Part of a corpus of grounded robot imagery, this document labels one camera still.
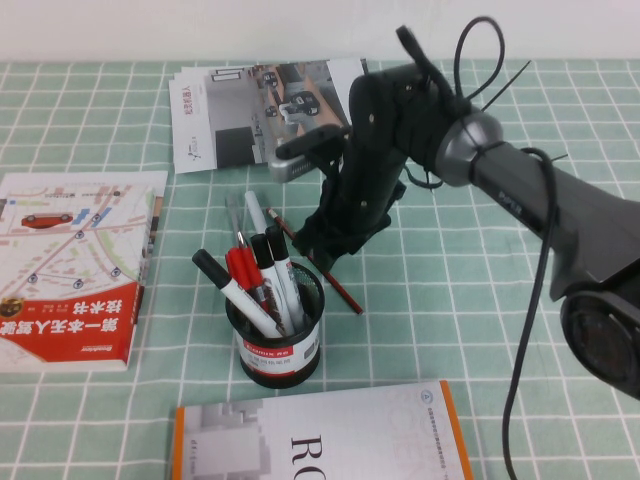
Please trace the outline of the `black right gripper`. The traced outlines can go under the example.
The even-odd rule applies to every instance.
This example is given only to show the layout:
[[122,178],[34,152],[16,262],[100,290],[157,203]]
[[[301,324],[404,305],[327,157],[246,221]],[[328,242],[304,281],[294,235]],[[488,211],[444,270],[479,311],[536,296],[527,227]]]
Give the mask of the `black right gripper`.
[[468,100],[446,79],[433,81],[407,64],[358,77],[349,109],[343,167],[293,240],[322,270],[390,225],[386,216],[401,196],[406,161],[431,166],[444,135],[468,113]]

